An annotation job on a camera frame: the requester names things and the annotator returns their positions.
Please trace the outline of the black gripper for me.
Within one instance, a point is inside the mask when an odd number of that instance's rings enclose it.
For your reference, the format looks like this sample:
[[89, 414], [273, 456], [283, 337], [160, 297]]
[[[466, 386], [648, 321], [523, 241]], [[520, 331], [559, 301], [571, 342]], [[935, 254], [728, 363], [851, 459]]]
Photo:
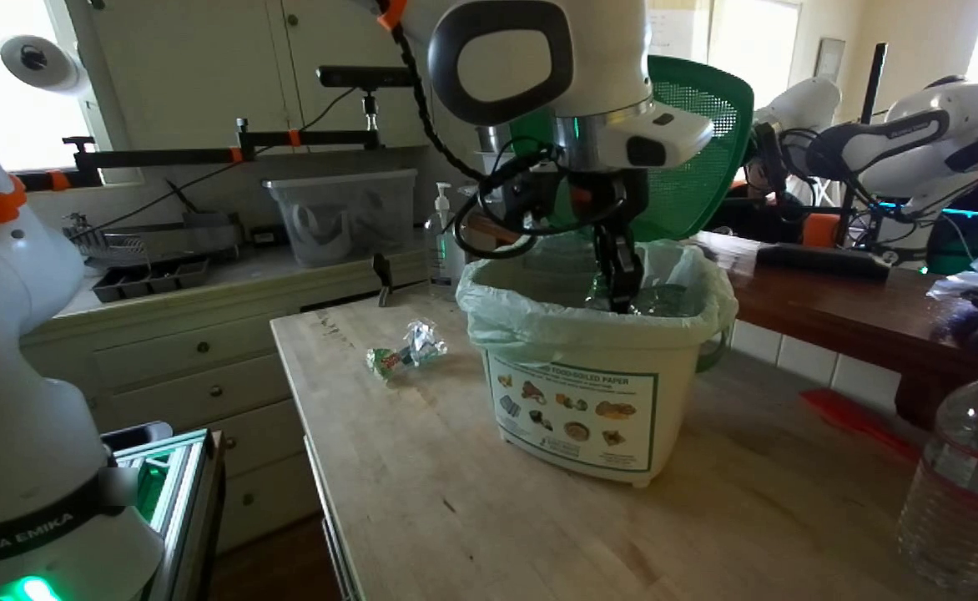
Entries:
[[612, 172], [563, 172], [560, 224], [595, 225], [595, 259], [597, 259], [597, 301], [624, 312], [624, 301], [633, 301], [643, 279], [643, 259], [629, 229], [618, 237], [603, 220], [632, 224], [648, 209], [648, 172], [643, 170], [612, 170]]

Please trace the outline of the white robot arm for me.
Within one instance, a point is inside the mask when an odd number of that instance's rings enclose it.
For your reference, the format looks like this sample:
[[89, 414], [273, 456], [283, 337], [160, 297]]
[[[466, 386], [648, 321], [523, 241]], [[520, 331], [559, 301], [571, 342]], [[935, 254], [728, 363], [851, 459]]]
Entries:
[[[427, 41], [413, 83], [454, 115], [546, 109], [560, 163], [592, 181], [668, 170], [712, 140], [703, 115], [650, 93], [643, 0], [382, 0], [376, 17]], [[139, 601], [163, 568], [83, 390], [25, 349], [80, 287], [80, 254], [0, 166], [0, 601]]]

